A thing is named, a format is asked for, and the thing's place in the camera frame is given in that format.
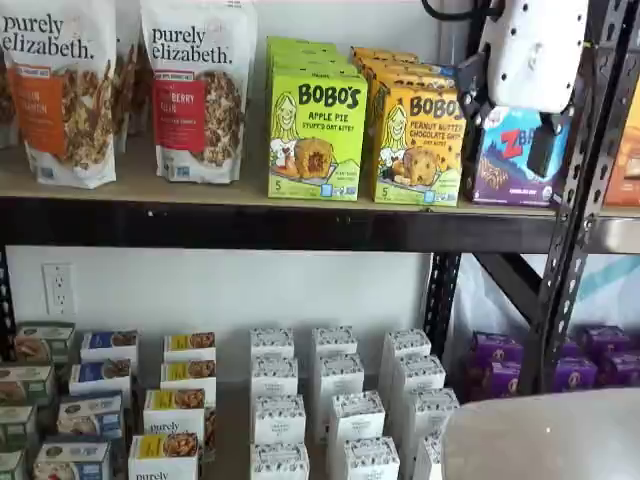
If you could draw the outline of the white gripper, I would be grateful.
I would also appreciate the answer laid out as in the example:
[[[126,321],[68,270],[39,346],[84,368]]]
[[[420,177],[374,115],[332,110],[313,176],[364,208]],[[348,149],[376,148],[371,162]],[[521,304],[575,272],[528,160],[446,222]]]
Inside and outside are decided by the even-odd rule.
[[[587,1],[502,1],[484,26],[478,51],[456,66],[457,99],[464,118],[483,128],[494,105],[543,112],[527,167],[547,176],[564,130],[564,115],[582,54]],[[562,167],[556,157],[556,172]]]

